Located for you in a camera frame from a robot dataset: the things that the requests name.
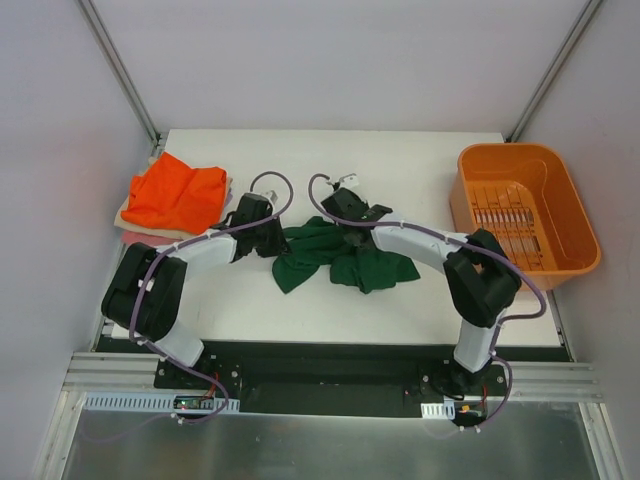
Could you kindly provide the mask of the dark green t shirt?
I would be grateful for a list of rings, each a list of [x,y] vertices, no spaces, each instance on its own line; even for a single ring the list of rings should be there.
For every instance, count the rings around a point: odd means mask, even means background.
[[[343,229],[320,216],[283,232],[291,253],[274,260],[272,276],[284,294],[301,286],[322,267],[329,268],[331,283],[354,287],[363,294],[421,278],[414,262],[400,254],[376,249],[373,260],[356,260],[352,247],[343,239]]]

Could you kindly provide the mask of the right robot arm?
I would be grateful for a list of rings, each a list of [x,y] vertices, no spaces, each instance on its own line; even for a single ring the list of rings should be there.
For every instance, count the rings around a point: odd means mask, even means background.
[[[411,228],[391,208],[370,206],[345,187],[336,187],[321,206],[345,228],[348,242],[399,254],[444,275],[461,326],[452,359],[432,374],[430,385],[456,400],[481,388],[492,363],[498,321],[522,284],[500,261],[505,254],[494,236],[482,229],[471,235],[449,236],[438,230],[428,235]]]

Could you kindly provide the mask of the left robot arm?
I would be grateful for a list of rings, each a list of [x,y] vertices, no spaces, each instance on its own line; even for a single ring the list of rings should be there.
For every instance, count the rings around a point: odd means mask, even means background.
[[[133,332],[133,340],[178,361],[176,375],[188,388],[204,387],[211,365],[203,341],[178,318],[185,283],[251,253],[262,258],[288,251],[275,193],[246,193],[230,223],[165,248],[133,243],[125,251],[101,303],[101,313]]]

